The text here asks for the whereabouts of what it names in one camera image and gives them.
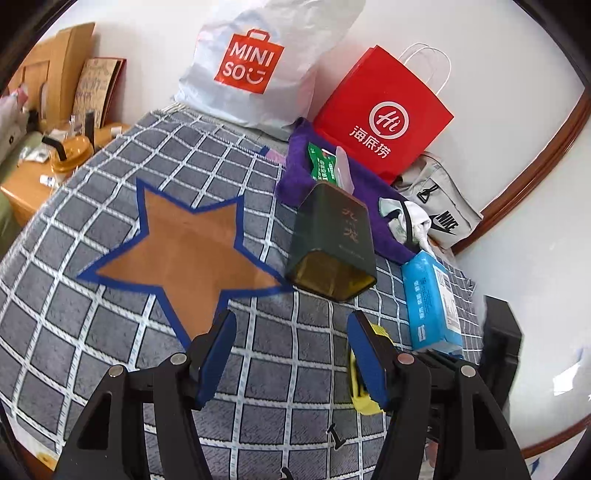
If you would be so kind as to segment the purple towel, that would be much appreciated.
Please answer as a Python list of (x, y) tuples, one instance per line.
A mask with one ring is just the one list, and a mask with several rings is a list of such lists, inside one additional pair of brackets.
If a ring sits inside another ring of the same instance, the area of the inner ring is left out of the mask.
[[(295, 122), (294, 132), (288, 139), (286, 171), (276, 184), (277, 199), (296, 209), (315, 186), (315, 179), (311, 177), (311, 159), (308, 155), (310, 143), (328, 150), (329, 153), (335, 152), (335, 145), (319, 136), (310, 121), (300, 118)], [(380, 198), (398, 201), (405, 201), (405, 198), (356, 159), (349, 159), (349, 171), (355, 187), (353, 196), (365, 203), (369, 211), (376, 253), (398, 264), (412, 260), (416, 253), (394, 238), (387, 220), (379, 211)]]

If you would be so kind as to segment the orange star mat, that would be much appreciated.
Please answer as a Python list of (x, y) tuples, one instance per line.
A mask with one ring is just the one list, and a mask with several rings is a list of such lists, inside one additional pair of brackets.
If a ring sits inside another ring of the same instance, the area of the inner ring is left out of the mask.
[(286, 278), (243, 244), (243, 196), (192, 208), (139, 180), (135, 198), (138, 233), (77, 277), (155, 296), (183, 347), (211, 330), (229, 300), (290, 291)]

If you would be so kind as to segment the grey Nike bag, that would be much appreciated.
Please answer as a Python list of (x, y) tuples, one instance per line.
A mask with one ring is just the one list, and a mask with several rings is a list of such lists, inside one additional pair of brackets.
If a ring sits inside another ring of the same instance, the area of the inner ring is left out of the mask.
[(394, 180), (393, 187), (427, 212), (432, 222), (430, 236), (444, 249), (469, 237), (483, 220), (444, 165), (429, 152)]

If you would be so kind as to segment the black bottle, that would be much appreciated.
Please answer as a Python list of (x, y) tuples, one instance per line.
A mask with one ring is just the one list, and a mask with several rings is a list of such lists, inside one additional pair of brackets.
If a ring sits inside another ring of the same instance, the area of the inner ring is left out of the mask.
[(93, 150), (95, 147), (95, 112), (87, 110), (84, 117), (84, 135), (88, 139)]

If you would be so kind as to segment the wooden nightstand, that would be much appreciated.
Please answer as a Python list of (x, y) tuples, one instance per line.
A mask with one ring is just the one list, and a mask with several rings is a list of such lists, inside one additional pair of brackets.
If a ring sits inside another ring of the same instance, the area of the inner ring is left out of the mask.
[[(94, 153), (129, 128), (126, 124), (112, 123), (96, 129)], [(45, 146), (42, 137), (39, 132), (27, 134), (1, 165), (1, 197), (9, 202), (20, 227), (24, 227), (58, 187), (80, 168), (69, 176), (61, 176), (52, 172), (50, 158), (44, 163), (25, 160), (33, 149)]]

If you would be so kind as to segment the white Miniso plastic bag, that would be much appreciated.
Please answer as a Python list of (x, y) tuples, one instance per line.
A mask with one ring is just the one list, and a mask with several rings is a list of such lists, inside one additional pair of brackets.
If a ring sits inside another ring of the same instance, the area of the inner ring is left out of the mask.
[(204, 24), (175, 100), (285, 140), (308, 115), (318, 62), (346, 36), (362, 1), (243, 1)]

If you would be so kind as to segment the white sock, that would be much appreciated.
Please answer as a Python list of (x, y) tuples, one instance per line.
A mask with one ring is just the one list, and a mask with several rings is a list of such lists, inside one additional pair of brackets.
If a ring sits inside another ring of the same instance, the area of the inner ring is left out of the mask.
[(399, 243), (415, 253), (432, 253), (428, 239), (432, 221), (421, 206), (412, 201), (394, 201), (387, 218), (391, 233)]

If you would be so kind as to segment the mint green cloth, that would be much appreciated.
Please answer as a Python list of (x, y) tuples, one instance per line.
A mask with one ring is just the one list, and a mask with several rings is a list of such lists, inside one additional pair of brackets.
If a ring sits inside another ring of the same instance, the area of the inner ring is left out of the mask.
[(391, 198), (379, 199), (379, 212), (388, 222), (405, 222), (407, 218), (405, 202)]

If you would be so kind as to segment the wooden headboard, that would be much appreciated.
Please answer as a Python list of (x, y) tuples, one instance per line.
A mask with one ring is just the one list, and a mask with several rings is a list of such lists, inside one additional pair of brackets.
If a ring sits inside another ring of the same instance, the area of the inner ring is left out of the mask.
[(9, 90), (25, 88), (26, 107), (38, 113), (41, 131), (70, 118), (78, 80), (91, 54), (94, 27), (94, 22), (75, 25), (38, 42), (11, 78)]

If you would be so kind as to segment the dark green tin box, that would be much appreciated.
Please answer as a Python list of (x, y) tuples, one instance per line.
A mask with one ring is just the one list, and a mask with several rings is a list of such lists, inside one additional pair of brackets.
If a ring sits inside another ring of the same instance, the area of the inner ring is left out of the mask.
[(346, 302), (377, 282), (367, 206), (328, 182), (318, 182), (297, 209), (286, 278), (295, 287)]

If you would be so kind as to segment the grey checkered blanket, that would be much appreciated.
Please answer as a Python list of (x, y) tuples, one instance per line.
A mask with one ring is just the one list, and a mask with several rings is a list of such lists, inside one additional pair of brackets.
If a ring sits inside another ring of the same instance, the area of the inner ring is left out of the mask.
[[(135, 183), (193, 207), (245, 199), (243, 243), (287, 263), (294, 210), (274, 196), (284, 151), (183, 107), (147, 113), (60, 187), (1, 263), (1, 401), (16, 429), (59, 454), (114, 364), (150, 368), (181, 348), (158, 300), (79, 279), (138, 231)], [(399, 347), (411, 345), (401, 268), (345, 303), (294, 291), (230, 304), (238, 331), (218, 391), (194, 413), (216, 479), (368, 479), (389, 418), (353, 409), (346, 319), (358, 309)]]

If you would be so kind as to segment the green snack packet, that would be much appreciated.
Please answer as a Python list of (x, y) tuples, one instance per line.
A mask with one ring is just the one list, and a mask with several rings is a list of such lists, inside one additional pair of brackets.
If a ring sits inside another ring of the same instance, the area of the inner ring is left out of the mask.
[(338, 184), (338, 180), (335, 178), (335, 162), (337, 162), (337, 159), (334, 154), (310, 142), (308, 143), (308, 157), (311, 160), (311, 177), (315, 181)]

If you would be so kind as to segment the red paper shopping bag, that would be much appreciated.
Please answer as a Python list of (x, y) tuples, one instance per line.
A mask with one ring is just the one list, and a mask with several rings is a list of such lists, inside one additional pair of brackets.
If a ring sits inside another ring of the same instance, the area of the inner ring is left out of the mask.
[(452, 120), (436, 92), (376, 45), (349, 70), (312, 127), (391, 184)]

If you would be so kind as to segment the blue tissue pack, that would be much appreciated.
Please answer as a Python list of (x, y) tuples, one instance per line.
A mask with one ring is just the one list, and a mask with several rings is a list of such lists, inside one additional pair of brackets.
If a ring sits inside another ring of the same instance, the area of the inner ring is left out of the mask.
[(462, 329), (448, 270), (421, 252), (402, 266), (402, 274), (413, 349), (461, 356)]

